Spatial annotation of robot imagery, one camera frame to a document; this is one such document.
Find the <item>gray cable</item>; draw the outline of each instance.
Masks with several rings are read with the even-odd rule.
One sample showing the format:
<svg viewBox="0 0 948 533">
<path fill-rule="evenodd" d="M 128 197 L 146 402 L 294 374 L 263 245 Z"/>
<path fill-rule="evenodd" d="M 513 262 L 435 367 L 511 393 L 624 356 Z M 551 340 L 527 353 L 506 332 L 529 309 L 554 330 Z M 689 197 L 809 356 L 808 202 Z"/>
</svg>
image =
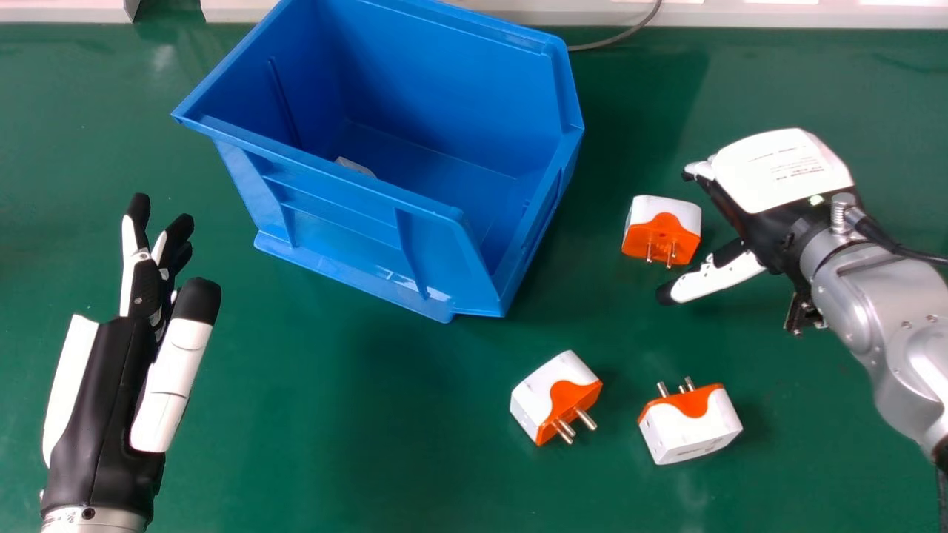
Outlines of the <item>gray cable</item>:
<svg viewBox="0 0 948 533">
<path fill-rule="evenodd" d="M 618 43 L 619 41 L 622 41 L 623 39 L 627 39 L 627 38 L 628 38 L 629 36 L 631 36 L 633 33 L 636 33 L 638 30 L 644 28 L 644 27 L 646 26 L 646 24 L 648 24 L 649 22 L 651 22 L 651 19 L 655 18 L 655 15 L 658 14 L 659 8 L 662 6 L 662 2 L 663 2 L 663 0 L 655 0 L 654 4 L 652 4 L 652 9 L 651 9 L 651 11 L 648 12 L 648 15 L 646 15 L 646 18 L 640 20 L 635 26 L 633 26 L 633 27 L 631 27 L 631 28 L 629 28 L 629 29 L 623 31 L 622 33 L 620 33 L 620 34 L 618 34 L 618 35 L 614 35 L 614 36 L 610 37 L 609 39 L 603 39 L 602 41 L 596 41 L 595 43 L 587 43 L 587 44 L 585 44 L 585 45 L 567 46 L 566 49 L 567 49 L 567 50 L 570 50 L 571 52 L 582 52 L 582 51 L 584 51 L 584 50 L 595 50 L 595 49 L 597 49 L 597 48 L 602 48 L 602 47 L 605 47 L 605 46 L 614 45 L 614 44 Z"/>
</svg>

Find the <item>black and white robotic hand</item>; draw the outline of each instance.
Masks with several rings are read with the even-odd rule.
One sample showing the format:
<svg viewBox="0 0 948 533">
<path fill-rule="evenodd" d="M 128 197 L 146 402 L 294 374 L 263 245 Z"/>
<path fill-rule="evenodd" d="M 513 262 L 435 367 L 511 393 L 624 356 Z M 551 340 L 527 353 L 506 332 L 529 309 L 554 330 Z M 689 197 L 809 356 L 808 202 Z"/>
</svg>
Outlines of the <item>black and white robotic hand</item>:
<svg viewBox="0 0 948 533">
<path fill-rule="evenodd" d="M 44 533 L 139 533 L 153 517 L 221 288 L 194 278 L 174 290 L 194 221 L 182 214 L 149 248 L 150 212 L 136 194 L 122 217 L 118 316 L 69 324 L 43 426 Z"/>
<path fill-rule="evenodd" d="M 769 271 L 795 289 L 784 327 L 833 331 L 866 367 L 886 422 L 948 469 L 948 258 L 905 248 L 862 208 L 847 166 L 800 129 L 687 165 L 738 238 L 659 288 L 675 304 Z"/>
</svg>

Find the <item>green table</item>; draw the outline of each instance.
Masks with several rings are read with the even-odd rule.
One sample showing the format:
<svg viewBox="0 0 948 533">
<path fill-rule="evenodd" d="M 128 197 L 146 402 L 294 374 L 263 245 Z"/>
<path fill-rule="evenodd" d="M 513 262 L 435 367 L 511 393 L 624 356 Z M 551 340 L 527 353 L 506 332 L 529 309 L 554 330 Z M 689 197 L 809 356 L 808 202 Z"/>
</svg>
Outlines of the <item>green table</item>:
<svg viewBox="0 0 948 533">
<path fill-rule="evenodd" d="M 0 529 L 38 528 L 53 370 L 71 313 L 118 308 L 135 191 L 156 222 L 195 215 L 187 273 L 225 289 L 154 533 L 935 529 L 934 471 L 863 369 L 831 333 L 782 331 L 788 282 L 662 308 L 670 274 L 619 242 L 639 193 L 700 203 L 702 249 L 726 242 L 682 166 L 799 125 L 893 233 L 948 250 L 948 33 L 650 28 L 574 57 L 587 136 L 510 315 L 441 325 L 253 249 L 210 142 L 169 117 L 247 30 L 187 6 L 0 28 Z M 537 449 L 510 390 L 570 348 L 606 383 L 600 430 Z M 635 419 L 685 375 L 723 382 L 745 431 L 657 468 Z"/>
</svg>

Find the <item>blue plastic bin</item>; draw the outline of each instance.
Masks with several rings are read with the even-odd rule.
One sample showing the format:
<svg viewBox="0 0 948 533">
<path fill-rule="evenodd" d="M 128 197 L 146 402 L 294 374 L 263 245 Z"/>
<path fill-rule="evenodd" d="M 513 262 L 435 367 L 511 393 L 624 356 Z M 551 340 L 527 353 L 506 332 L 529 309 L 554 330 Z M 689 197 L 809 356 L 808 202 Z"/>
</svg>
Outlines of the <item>blue plastic bin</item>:
<svg viewBox="0 0 948 533">
<path fill-rule="evenodd" d="M 173 116 L 257 248 L 439 322 L 504 315 L 583 134 L 560 39 L 429 0 L 283 0 Z"/>
</svg>

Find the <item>white panel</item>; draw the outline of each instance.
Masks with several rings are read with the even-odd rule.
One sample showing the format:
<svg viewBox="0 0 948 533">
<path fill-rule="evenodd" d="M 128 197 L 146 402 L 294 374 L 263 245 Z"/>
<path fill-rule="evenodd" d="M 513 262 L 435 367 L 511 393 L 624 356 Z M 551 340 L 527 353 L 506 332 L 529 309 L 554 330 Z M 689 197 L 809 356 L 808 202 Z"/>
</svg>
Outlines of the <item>white panel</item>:
<svg viewBox="0 0 948 533">
<path fill-rule="evenodd" d="M 447 0 L 531 26 L 628 26 L 648 0 Z M 948 0 L 666 0 L 652 26 L 948 28 Z M 276 0 L 203 0 L 208 22 L 257 22 Z"/>
<path fill-rule="evenodd" d="M 129 23 L 139 0 L 0 0 L 0 22 Z"/>
</svg>

